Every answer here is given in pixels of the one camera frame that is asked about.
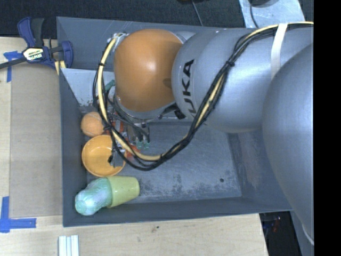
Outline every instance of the gray bin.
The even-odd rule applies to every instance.
[[[227,134],[203,126],[182,152],[157,169],[138,171],[126,165],[119,175],[136,177],[140,196],[126,204],[103,208],[90,217],[76,212],[75,196],[95,177],[82,165],[87,137],[80,130],[83,114],[92,109],[77,92],[91,88],[107,39],[114,33],[143,28],[173,32],[217,28],[110,20],[57,18],[58,41],[74,46],[72,69],[60,72],[63,167],[63,225],[65,227],[206,218],[291,210],[272,172],[262,132]],[[83,69],[82,81],[73,69]],[[108,58],[106,71],[112,71]],[[151,123],[150,151],[159,154],[182,138],[189,122],[169,115]]]

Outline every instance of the orange ball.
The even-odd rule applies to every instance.
[[[102,118],[98,112],[90,112],[84,115],[80,128],[85,135],[95,137],[104,132]]]

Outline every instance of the blue clamp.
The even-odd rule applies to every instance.
[[[0,233],[9,233],[11,229],[36,228],[37,218],[10,219],[9,197],[2,198]]]
[[[23,57],[23,55],[19,53],[18,51],[5,52],[4,56],[8,61],[12,61],[13,59],[20,59]],[[9,66],[7,69],[7,82],[10,82],[11,80],[12,80],[12,67]]]
[[[41,65],[46,65],[55,69],[56,60],[52,56],[55,52],[63,52],[63,54],[60,55],[61,59],[64,61],[67,68],[71,67],[74,60],[71,42],[63,41],[60,46],[51,49],[44,46],[44,41],[42,39],[43,22],[43,18],[32,19],[31,17],[26,17],[19,21],[18,31],[20,37],[25,40],[27,48],[21,53],[20,58],[1,63],[0,69],[22,62],[40,63]]]

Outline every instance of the light blue object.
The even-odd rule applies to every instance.
[[[75,198],[76,211],[82,215],[93,215],[112,202],[111,185],[107,178],[98,178],[79,192]]]

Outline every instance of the wire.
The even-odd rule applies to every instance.
[[[297,22],[297,23],[289,23],[288,30],[295,29],[299,27],[312,26],[312,22]],[[117,151],[118,155],[129,165],[132,167],[142,170],[149,171],[157,168],[159,165],[174,157],[177,153],[179,153],[182,149],[184,149],[190,141],[193,139],[195,133],[202,126],[202,124],[207,120],[210,113],[214,110],[216,104],[218,103],[220,96],[224,90],[225,83],[228,78],[228,74],[230,69],[234,66],[235,61],[241,56],[244,50],[247,48],[249,44],[254,41],[259,41],[260,39],[264,39],[267,37],[273,37],[276,33],[278,25],[267,26],[264,28],[257,29],[250,34],[243,35],[236,42],[234,46],[233,53],[226,61],[224,66],[220,69],[220,71],[215,76],[213,82],[211,83],[204,99],[202,100],[198,112],[196,113],[189,131],[184,136],[182,140],[173,145],[168,151],[160,155],[145,155],[140,152],[135,152],[132,149],[131,145],[122,137],[122,135],[112,126],[111,118],[108,117],[105,107],[105,95],[103,94],[103,69],[106,59],[109,55],[110,50],[115,44],[116,38],[114,37],[111,42],[108,44],[107,48],[103,53],[103,57],[98,67],[98,78],[97,78],[97,87],[98,87],[98,100],[99,100],[99,110],[103,119],[107,122],[108,127],[111,129],[111,136],[113,147]],[[131,153],[134,157],[134,160],[139,164],[134,164],[130,161],[121,151],[117,145],[119,143],[126,151]]]
[[[255,19],[255,16],[254,16],[252,2],[253,2],[253,0],[250,0],[250,15],[251,15],[251,19],[252,19],[252,22],[255,24],[255,27],[259,28],[259,25],[258,25],[258,23],[257,23],[257,21]]]
[[[192,5],[193,5],[193,7],[194,7],[194,10],[196,11],[196,14],[197,14],[197,17],[198,17],[198,19],[199,19],[199,22],[200,22],[201,26],[203,27],[204,25],[202,24],[202,20],[201,20],[201,18],[200,18],[199,12],[198,12],[198,10],[197,10],[197,6],[195,5],[195,3],[194,3],[193,0],[191,0],[191,1],[192,1]]]

